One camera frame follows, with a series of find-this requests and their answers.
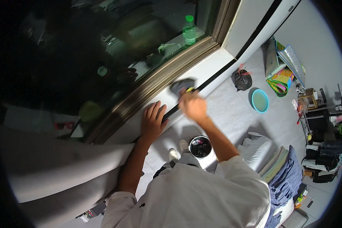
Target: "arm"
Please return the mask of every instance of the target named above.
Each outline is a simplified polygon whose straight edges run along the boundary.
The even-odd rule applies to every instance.
[[[146,108],[143,112],[141,136],[119,173],[118,191],[136,193],[148,149],[168,123],[168,120],[166,120],[161,124],[166,112],[166,105],[161,108],[160,105],[160,101],[153,103],[151,107]]]
[[[233,144],[207,116],[206,101],[198,96],[198,91],[183,94],[179,99],[179,108],[206,132],[220,162],[239,155]]]

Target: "white sneaker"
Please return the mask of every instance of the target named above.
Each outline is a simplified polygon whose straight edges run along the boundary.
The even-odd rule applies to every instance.
[[[177,158],[177,152],[174,148],[169,149],[169,159],[170,161],[175,161],[175,162],[179,160]]]
[[[181,139],[180,142],[179,142],[179,146],[180,146],[180,151],[181,151],[181,155],[183,153],[189,153],[189,144],[187,143],[186,140],[184,139]]]

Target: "black bag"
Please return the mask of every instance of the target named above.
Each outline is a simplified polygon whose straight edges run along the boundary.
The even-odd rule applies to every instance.
[[[245,91],[252,86],[252,77],[246,70],[239,70],[234,74],[234,85],[237,88],[237,92]]]

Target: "jeans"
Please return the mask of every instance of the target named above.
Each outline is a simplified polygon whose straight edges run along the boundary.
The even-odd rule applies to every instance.
[[[183,153],[181,155],[181,158],[178,161],[172,160],[171,162],[166,162],[153,176],[153,178],[157,177],[158,175],[168,174],[172,168],[176,165],[176,163],[179,164],[186,164],[189,166],[195,166],[199,169],[202,169],[198,159],[195,158],[191,153]]]

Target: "white t-shirt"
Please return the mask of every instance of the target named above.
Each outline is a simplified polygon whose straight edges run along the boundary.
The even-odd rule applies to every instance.
[[[269,189],[241,156],[220,163],[224,178],[176,164],[153,179],[137,202],[129,192],[111,195],[101,228],[264,227]]]

